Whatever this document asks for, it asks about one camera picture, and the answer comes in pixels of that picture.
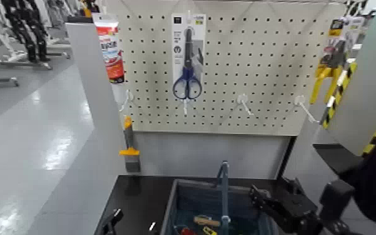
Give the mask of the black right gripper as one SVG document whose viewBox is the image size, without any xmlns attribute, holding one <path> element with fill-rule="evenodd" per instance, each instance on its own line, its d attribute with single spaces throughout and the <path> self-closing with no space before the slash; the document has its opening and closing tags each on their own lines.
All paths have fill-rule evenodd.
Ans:
<svg viewBox="0 0 376 235">
<path fill-rule="evenodd" d="M 303 194 L 300 181 L 281 177 L 279 184 L 286 191 L 273 191 L 271 196 L 252 184 L 249 189 L 252 205 L 261 211 L 272 211 L 271 217 L 285 233 L 320 234 L 322 225 L 316 215 L 317 206 Z"/>
</svg>

